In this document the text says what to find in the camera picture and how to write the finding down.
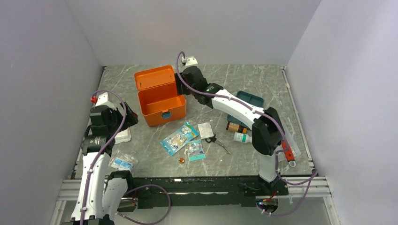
orange toolbox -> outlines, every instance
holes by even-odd
[[[153,68],[134,74],[141,112],[150,127],[186,116],[184,95],[177,95],[173,68]]]

teal tray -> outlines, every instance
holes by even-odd
[[[257,106],[257,107],[261,107],[262,108],[264,106],[264,100],[261,97],[249,94],[249,93],[247,93],[245,91],[242,91],[242,90],[237,92],[236,97],[241,99],[241,100],[243,100],[243,101],[245,101],[245,102],[247,102],[247,103],[249,103],[249,104]],[[244,123],[242,123],[240,120],[236,119],[235,117],[233,117],[231,115],[227,116],[227,121],[242,125],[245,128],[250,129]]]

red connector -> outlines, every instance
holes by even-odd
[[[92,103],[97,103],[97,101],[98,101],[97,96],[91,97],[91,102]]]

brown pill bottle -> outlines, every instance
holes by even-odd
[[[247,129],[239,124],[236,123],[231,123],[228,122],[227,124],[227,130],[232,131],[232,132],[238,132],[238,133],[242,133],[242,134],[246,134]]]

gray countertop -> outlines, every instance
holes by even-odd
[[[130,127],[132,140],[117,144],[113,152],[133,156],[138,160],[132,174],[134,177],[184,177],[184,176],[234,176],[257,175],[259,153],[251,143],[233,141],[234,133],[226,130],[227,114],[199,104],[193,96],[186,96],[187,115],[157,127],[149,127],[142,116],[137,97],[134,74],[161,65],[109,66],[105,68],[101,89],[118,93],[138,114],[139,123]],[[283,175],[309,175],[308,157],[300,133],[296,114],[286,88],[286,83],[278,65],[199,65],[209,83],[217,83],[236,94],[239,90],[249,92],[264,99],[264,108],[275,108],[293,135],[301,155],[296,158],[296,167],[289,167],[286,161],[279,163]],[[182,148],[170,156],[160,142],[179,129],[186,121],[197,125],[200,121],[212,120],[217,138],[232,154],[214,143],[202,141],[206,158],[189,162]],[[185,163],[178,162],[185,158]],[[81,177],[82,164],[79,163],[76,177]]]

